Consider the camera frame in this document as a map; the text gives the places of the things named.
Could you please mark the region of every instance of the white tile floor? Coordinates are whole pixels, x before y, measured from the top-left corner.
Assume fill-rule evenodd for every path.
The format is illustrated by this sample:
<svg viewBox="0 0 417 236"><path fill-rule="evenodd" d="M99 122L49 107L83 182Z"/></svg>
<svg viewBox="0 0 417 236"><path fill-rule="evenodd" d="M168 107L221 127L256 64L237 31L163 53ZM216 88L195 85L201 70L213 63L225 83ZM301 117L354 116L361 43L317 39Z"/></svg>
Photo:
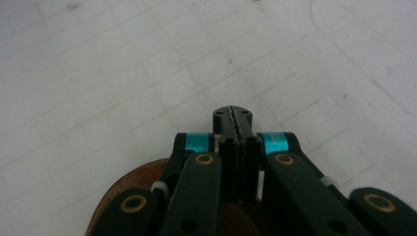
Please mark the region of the white tile floor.
<svg viewBox="0 0 417 236"><path fill-rule="evenodd" d="M0 235L83 235L108 187L240 105L343 194L417 208L417 4L0 1Z"/></svg>

